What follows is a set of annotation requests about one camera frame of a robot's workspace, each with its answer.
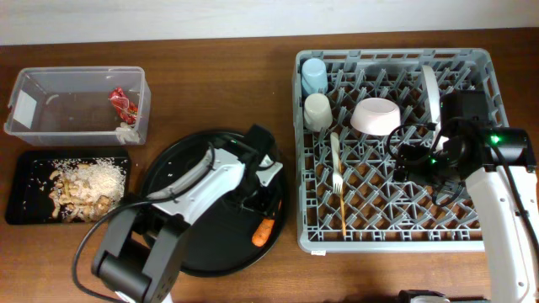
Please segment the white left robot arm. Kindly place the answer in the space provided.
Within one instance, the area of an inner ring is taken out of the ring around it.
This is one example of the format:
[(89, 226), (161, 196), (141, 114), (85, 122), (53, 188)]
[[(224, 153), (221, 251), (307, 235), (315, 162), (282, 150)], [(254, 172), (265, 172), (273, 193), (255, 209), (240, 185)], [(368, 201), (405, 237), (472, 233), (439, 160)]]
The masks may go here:
[[(119, 302), (164, 301), (179, 275), (192, 225), (242, 182), (266, 189), (281, 169), (266, 152), (233, 138), (208, 142), (205, 155), (178, 180), (100, 219), (109, 226), (93, 260), (93, 275), (117, 293)], [(152, 247), (131, 237), (142, 211), (164, 219)]]

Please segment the white plastic fork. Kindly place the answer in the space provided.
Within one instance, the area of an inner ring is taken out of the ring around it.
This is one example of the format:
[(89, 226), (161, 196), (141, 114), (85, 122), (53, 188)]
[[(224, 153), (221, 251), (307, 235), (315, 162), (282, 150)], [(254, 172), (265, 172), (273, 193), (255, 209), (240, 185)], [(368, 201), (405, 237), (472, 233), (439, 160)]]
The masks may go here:
[(333, 190), (335, 194), (341, 195), (342, 190), (343, 190), (344, 180), (340, 172), (339, 135), (336, 132), (332, 132), (330, 135), (330, 145), (331, 145), (332, 162), (333, 162), (333, 174), (332, 174)]

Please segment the light blue plastic cup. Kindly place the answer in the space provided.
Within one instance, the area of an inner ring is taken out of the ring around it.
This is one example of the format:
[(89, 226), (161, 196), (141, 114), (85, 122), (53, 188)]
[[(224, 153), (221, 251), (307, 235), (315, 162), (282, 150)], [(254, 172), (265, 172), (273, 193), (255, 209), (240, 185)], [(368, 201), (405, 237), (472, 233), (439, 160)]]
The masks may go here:
[(313, 93), (328, 91), (328, 74), (325, 63), (318, 58), (310, 58), (302, 65), (302, 93), (307, 97)]

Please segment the pink plastic bowl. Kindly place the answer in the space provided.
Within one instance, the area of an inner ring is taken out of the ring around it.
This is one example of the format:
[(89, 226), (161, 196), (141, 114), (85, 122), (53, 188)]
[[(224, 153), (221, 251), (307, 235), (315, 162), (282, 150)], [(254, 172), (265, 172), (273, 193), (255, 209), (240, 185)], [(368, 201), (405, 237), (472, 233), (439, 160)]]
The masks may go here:
[(385, 98), (365, 98), (350, 118), (354, 129), (372, 136), (387, 136), (401, 125), (399, 107)]

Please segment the food scraps rice and nuts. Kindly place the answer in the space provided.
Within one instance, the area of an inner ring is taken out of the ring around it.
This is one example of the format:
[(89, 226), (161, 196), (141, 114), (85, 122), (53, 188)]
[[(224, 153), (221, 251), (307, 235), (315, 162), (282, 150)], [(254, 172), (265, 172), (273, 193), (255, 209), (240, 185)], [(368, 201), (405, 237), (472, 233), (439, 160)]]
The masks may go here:
[(51, 219), (92, 222), (119, 204), (126, 179), (126, 169), (111, 157), (61, 159), (52, 162), (39, 190), (52, 203)]

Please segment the white tissue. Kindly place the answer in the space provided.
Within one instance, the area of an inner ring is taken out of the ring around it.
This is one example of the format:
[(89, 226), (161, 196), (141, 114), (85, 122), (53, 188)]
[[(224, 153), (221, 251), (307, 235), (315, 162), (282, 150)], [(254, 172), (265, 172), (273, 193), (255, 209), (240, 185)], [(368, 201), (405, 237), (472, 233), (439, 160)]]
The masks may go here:
[(126, 122), (121, 122), (115, 129), (116, 137), (121, 145), (135, 145), (140, 142), (140, 135)]

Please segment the wooden chopstick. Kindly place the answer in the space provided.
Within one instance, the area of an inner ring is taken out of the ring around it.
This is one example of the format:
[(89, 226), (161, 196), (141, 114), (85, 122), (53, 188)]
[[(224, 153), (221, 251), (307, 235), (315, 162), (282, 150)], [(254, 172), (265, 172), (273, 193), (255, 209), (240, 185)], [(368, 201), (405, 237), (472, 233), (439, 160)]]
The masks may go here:
[(341, 229), (343, 237), (346, 236), (346, 221), (345, 221), (345, 209), (344, 209), (344, 179), (342, 176), (342, 162), (339, 160), (339, 173), (341, 175), (341, 184), (340, 184), (340, 214), (341, 214)]

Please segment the round black serving tray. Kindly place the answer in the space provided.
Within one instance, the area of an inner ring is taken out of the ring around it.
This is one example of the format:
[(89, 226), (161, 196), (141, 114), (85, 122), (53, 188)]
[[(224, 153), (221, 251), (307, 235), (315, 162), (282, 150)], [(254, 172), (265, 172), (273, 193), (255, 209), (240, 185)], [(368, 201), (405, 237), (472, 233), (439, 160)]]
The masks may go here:
[[(207, 142), (219, 136), (240, 139), (234, 130), (205, 130), (186, 136), (165, 149), (148, 168), (139, 193), (150, 194), (171, 184), (187, 173), (201, 159)], [(196, 277), (218, 277), (233, 274), (259, 261), (277, 243), (284, 229), (291, 203), (286, 173), (279, 171), (272, 180), (280, 209), (267, 242), (257, 247), (252, 236), (263, 216), (232, 204), (232, 199), (219, 199), (212, 208), (189, 229), (189, 242), (181, 271)]]

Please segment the orange carrot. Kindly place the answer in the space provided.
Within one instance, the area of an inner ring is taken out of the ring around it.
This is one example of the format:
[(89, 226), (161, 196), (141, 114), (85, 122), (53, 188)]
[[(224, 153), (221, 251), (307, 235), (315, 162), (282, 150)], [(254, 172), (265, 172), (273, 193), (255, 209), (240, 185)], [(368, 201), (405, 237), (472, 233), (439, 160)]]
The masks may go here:
[(269, 240), (274, 224), (274, 220), (263, 219), (252, 236), (252, 244), (256, 247), (262, 247)]

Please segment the red snack wrapper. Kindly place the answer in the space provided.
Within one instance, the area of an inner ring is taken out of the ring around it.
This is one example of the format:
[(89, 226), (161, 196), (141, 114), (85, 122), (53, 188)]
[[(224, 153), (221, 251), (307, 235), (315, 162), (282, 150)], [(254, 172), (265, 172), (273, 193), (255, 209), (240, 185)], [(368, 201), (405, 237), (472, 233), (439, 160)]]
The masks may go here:
[(109, 95), (109, 101), (123, 122), (128, 125), (136, 123), (138, 107), (128, 99), (122, 88), (115, 88)]

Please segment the clear plastic waste bin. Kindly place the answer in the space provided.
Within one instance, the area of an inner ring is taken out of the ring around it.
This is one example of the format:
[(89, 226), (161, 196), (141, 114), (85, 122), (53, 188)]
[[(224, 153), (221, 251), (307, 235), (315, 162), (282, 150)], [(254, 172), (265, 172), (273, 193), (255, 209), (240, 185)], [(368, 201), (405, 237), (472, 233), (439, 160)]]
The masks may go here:
[(138, 107), (130, 125), (147, 140), (151, 90), (138, 66), (29, 67), (21, 70), (8, 101), (3, 130), (32, 146), (121, 145), (115, 129), (123, 122), (109, 101), (122, 88)]

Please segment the small white cup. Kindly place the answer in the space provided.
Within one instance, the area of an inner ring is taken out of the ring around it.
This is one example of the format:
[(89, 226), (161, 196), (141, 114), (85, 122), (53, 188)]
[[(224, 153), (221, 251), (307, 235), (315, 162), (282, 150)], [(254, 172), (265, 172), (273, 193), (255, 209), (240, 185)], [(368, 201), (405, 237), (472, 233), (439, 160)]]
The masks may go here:
[(304, 103), (304, 121), (307, 129), (320, 132), (333, 123), (333, 115), (328, 98), (322, 93), (309, 95)]

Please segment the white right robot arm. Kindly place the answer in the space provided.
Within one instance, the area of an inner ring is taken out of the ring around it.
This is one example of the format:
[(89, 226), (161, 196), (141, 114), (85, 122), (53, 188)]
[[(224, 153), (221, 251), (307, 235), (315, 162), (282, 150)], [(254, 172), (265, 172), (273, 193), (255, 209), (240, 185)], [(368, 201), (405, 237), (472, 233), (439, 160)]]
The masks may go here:
[(538, 300), (536, 161), (524, 130), (463, 126), (441, 150), (403, 143), (394, 178), (430, 186), (446, 207), (466, 192), (481, 227), (493, 302)]

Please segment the black rectangular tray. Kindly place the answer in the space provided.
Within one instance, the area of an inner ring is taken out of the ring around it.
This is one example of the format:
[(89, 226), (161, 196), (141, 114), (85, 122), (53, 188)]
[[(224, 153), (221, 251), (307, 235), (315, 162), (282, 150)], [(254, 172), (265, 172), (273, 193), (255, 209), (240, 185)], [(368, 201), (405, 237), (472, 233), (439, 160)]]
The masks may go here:
[(53, 182), (49, 180), (56, 165), (96, 164), (99, 160), (120, 168), (129, 185), (131, 159), (120, 147), (55, 149), (23, 152), (17, 161), (8, 199), (5, 220), (9, 225), (61, 223), (66, 214), (61, 210), (53, 216), (54, 203), (49, 197)]

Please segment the grey dinner plate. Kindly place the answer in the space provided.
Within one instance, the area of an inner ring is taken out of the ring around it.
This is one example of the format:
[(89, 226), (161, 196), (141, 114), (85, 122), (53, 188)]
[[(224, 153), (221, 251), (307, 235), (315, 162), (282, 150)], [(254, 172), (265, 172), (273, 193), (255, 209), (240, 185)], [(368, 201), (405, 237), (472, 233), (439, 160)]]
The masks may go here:
[(440, 92), (436, 80), (435, 72), (432, 67), (423, 65), (422, 72), (422, 88), (426, 92), (426, 106), (430, 110), (431, 122), (435, 124), (435, 136), (440, 134)]

